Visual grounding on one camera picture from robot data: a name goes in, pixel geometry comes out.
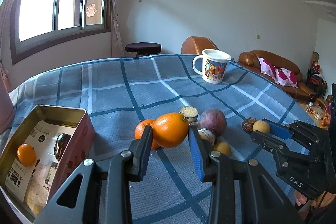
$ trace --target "dried fruit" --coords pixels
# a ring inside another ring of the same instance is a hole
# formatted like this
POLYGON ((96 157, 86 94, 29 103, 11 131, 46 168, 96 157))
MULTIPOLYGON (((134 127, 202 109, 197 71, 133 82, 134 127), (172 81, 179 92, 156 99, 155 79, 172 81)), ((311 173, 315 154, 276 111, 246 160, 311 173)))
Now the dried fruit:
POLYGON ((248 134, 251 134, 253 131, 253 125, 257 121, 255 118, 247 118, 241 123, 241 127, 248 134))
POLYGON ((54 156, 56 160, 60 161, 64 150, 66 149, 68 142, 71 139, 71 135, 62 133, 57 137, 55 146, 54 146, 54 156))
POLYGON ((268 134, 271 131, 271 127, 265 121, 256 121, 253 125, 253 131, 256 130, 268 134))

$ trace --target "cartoon print on mug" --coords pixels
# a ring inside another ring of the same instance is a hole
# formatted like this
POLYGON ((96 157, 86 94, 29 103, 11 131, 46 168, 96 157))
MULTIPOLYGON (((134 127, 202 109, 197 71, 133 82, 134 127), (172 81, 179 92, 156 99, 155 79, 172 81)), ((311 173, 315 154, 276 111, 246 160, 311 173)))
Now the cartoon print on mug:
POLYGON ((221 81, 227 63, 205 60, 204 74, 212 81, 221 81))

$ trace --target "window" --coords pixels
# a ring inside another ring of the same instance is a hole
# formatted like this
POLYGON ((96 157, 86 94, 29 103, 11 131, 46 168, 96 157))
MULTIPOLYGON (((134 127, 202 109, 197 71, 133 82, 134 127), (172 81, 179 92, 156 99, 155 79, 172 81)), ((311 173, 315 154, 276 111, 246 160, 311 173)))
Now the window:
POLYGON ((16 0, 10 23, 13 64, 56 44, 110 31, 110 0, 16 0))

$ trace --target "leather sofa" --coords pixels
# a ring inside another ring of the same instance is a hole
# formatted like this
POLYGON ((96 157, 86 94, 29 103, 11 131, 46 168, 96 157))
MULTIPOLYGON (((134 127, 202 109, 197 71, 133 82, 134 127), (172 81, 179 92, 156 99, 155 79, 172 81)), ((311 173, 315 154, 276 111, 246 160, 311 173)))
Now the leather sofa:
POLYGON ((182 44, 181 53, 201 55, 202 50, 206 48, 218 50, 217 46, 209 38, 188 37, 182 44))
POLYGON ((258 57, 266 59, 276 68, 285 68, 295 73, 298 88, 292 86, 281 86, 279 84, 276 84, 288 95, 300 101, 305 102, 308 102, 310 100, 315 101, 316 94, 310 88, 308 88, 306 84, 303 82, 303 75, 300 72, 299 67, 286 58, 283 58, 272 52, 267 52, 263 50, 253 50, 251 52, 241 53, 237 63, 257 74, 260 74, 261 76, 267 78, 269 81, 275 83, 271 77, 260 72, 261 66, 258 57))

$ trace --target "white wall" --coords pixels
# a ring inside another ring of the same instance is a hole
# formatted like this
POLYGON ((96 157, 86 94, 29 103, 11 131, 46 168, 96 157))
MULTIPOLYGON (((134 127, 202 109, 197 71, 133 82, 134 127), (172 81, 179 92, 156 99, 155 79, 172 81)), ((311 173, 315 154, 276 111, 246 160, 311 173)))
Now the white wall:
POLYGON ((315 51, 320 54, 319 65, 328 89, 325 96, 331 94, 332 83, 336 83, 336 24, 318 19, 315 51))
POLYGON ((4 43, 2 62, 9 71, 12 89, 41 72, 88 60, 110 58, 111 33, 83 37, 50 47, 12 66, 9 42, 4 43))
POLYGON ((123 0, 121 4, 124 44, 157 42, 163 52, 180 53, 188 36, 204 36, 236 60, 241 52, 264 49, 292 60, 304 75, 315 49, 316 16, 301 0, 123 0))

